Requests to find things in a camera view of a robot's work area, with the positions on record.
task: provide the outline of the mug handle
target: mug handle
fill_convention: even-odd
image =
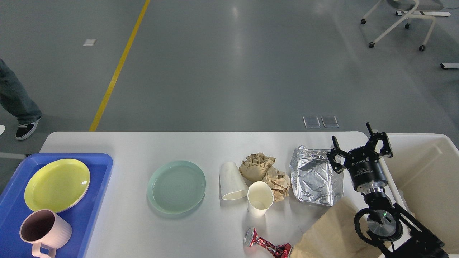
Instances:
[[[54,258],[56,256],[56,249],[53,248],[50,250],[49,255],[41,253],[40,251],[41,243],[32,244],[32,255],[40,258]]]

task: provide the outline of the aluminum foil tray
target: aluminum foil tray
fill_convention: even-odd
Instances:
[[[343,196],[343,174],[331,168],[329,151],[300,146],[293,152],[291,186],[298,201],[333,206]]]

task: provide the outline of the crumpled brown paper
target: crumpled brown paper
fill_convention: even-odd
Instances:
[[[283,201],[284,196],[289,196],[288,190],[291,188],[290,177],[275,167],[268,168],[266,176],[263,177],[263,182],[271,187],[275,202]]]
[[[267,183],[273,191],[274,201],[279,202],[284,200],[284,196],[289,196],[288,190],[291,188],[291,182],[288,175],[273,167],[275,161],[276,158],[268,157],[261,152],[251,154],[246,161],[242,161],[239,172],[252,182]]]
[[[333,205],[304,233],[291,258],[377,258],[381,251],[361,240],[354,229],[357,209],[348,197]],[[366,224],[361,218],[361,225]]]
[[[246,158],[246,161],[242,161],[239,172],[252,182],[261,181],[275,161],[274,157],[265,156],[261,152],[252,154]]]

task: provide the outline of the shoe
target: shoe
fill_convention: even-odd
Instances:
[[[17,128],[16,140],[25,140],[29,136],[31,136],[35,132],[35,129],[37,129],[37,124],[40,121],[40,119],[41,117],[33,123],[20,124]]]

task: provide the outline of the person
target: person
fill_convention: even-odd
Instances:
[[[0,58],[0,104],[17,118],[16,140],[25,140],[37,128],[42,113],[27,95],[15,73]]]

